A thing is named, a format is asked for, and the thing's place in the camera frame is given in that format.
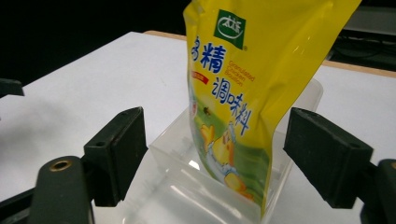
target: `table surface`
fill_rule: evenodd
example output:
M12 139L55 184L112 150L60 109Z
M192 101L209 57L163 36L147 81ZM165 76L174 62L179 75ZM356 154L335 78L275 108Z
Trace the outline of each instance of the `table surface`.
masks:
M143 106L149 145L188 106L186 74L184 40L129 33L24 87L25 97L0 99L0 201L32 188L47 161L81 157L125 109ZM320 115L372 146L374 164L396 158L396 78L325 65L314 78L324 89ZM130 191L152 162L147 153ZM293 166L271 223L360 223L360 210L359 200L351 210L331 209Z

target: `plastic pouch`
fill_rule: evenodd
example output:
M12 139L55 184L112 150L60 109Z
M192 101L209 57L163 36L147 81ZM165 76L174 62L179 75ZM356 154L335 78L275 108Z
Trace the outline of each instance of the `plastic pouch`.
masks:
M191 132L206 170L262 208L276 125L359 0L192 0Z

